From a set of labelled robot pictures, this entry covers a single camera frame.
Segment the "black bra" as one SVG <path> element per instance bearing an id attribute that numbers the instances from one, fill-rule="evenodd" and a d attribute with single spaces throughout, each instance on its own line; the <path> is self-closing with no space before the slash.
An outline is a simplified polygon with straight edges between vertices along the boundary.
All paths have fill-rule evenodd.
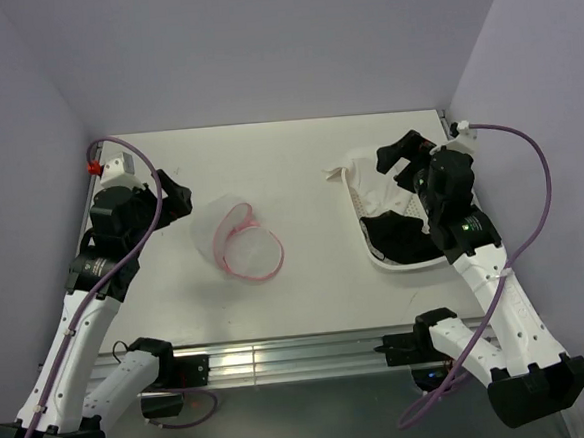
<path id="1" fill-rule="evenodd" d="M 359 219 L 370 252 L 380 261 L 415 265 L 443 257 L 431 237 L 423 232 L 424 222 L 394 211 Z"/>

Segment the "white mesh laundry bag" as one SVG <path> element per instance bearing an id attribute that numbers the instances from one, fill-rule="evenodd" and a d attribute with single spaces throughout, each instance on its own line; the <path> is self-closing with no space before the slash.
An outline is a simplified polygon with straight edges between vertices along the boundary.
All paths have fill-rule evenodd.
<path id="1" fill-rule="evenodd" d="M 191 239 L 201 256 L 219 271 L 252 282 L 272 279 L 280 271 L 283 245 L 260 225 L 249 202 L 226 194 L 192 216 Z"/>

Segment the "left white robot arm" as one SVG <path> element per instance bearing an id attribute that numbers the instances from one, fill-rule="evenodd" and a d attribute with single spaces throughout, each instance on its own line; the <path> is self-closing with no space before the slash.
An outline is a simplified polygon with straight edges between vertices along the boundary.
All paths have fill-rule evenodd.
<path id="1" fill-rule="evenodd" d="M 154 189 L 140 183 L 102 188 L 90 227 L 69 266 L 59 327 L 38 380 L 0 438 L 106 438 L 122 412 L 149 388 L 177 376 L 173 346 L 138 338 L 115 371 L 86 391 L 100 346 L 136 277 L 143 244 L 156 230 L 189 215 L 191 191 L 157 170 Z"/>

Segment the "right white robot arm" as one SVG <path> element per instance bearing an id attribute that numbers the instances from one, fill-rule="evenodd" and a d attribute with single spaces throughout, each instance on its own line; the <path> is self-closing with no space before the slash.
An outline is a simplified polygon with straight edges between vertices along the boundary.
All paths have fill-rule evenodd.
<path id="1" fill-rule="evenodd" d="M 456 125 L 452 140 L 436 145 L 411 130 L 377 150 L 377 170 L 389 172 L 424 208 L 429 235 L 448 263 L 466 281 L 484 310 L 469 329 L 450 309 L 421 314 L 414 324 L 414 349 L 433 360 L 453 361 L 444 381 L 410 405 L 398 420 L 407 430 L 468 375 L 480 381 L 499 420 L 519 428 L 574 406 L 584 389 L 584 358 L 572 357 L 558 342 L 522 289 L 513 266 L 540 235 L 548 210 L 514 254 L 508 254 L 492 220 L 476 204 L 474 145 L 479 126 Z"/>

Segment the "white perforated plastic basket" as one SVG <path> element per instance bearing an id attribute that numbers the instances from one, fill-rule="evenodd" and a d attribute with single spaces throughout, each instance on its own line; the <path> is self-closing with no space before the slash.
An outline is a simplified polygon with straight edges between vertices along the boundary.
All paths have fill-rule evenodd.
<path id="1" fill-rule="evenodd" d="M 340 181 L 368 259 L 385 272 L 415 272 L 444 266 L 417 197 L 381 175 L 365 159 L 340 170 Z"/>

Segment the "white garment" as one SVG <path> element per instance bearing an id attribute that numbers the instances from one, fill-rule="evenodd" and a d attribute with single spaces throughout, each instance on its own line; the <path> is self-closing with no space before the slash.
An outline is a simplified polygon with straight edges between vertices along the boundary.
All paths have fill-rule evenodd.
<path id="1" fill-rule="evenodd" d="M 360 217 L 379 216 L 386 211 L 411 218 L 421 218 L 421 207 L 413 193 L 398 186 L 395 177 L 403 171 L 407 160 L 399 161 L 387 173 L 377 170 L 378 146 L 354 148 L 340 161 L 324 169 L 326 179 L 340 177 L 350 193 L 359 200 Z"/>

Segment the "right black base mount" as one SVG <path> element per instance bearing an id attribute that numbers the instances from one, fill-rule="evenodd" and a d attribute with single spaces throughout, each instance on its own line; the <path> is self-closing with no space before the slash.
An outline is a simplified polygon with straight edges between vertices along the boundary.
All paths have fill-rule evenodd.
<path id="1" fill-rule="evenodd" d="M 417 345 L 412 333 L 389 334 L 382 336 L 382 343 L 373 351 L 382 354 L 388 367 L 428 363 L 437 359 L 429 351 Z"/>

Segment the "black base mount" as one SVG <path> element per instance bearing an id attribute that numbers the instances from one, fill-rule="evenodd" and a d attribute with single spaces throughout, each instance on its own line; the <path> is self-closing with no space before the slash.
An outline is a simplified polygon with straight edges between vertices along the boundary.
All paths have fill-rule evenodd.
<path id="1" fill-rule="evenodd" d="M 175 359 L 176 385 L 180 388 L 205 387 L 209 378 L 207 354 L 178 356 Z"/>
<path id="2" fill-rule="evenodd" d="M 389 334 L 382 336 L 382 343 L 373 351 L 382 354 L 388 367 L 428 363 L 437 359 L 429 351 L 417 345 L 412 333 Z"/>

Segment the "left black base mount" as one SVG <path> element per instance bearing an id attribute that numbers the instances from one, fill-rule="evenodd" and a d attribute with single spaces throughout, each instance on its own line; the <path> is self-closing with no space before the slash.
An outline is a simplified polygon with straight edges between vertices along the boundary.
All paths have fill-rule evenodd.
<path id="1" fill-rule="evenodd" d="M 175 359 L 176 385 L 180 388 L 205 387 L 209 378 L 207 354 L 178 356 Z"/>

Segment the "aluminium mounting rail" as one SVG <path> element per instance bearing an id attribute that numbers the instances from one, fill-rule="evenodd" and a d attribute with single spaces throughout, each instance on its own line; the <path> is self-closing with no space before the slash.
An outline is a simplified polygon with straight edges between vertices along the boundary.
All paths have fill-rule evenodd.
<path id="1" fill-rule="evenodd" d="M 213 390 L 258 387 L 386 372 L 389 367 L 385 355 L 374 349 L 382 344 L 382 337 L 411 330 L 406 325 L 176 347 L 174 355 L 179 360 L 206 355 L 209 358 L 206 386 Z"/>

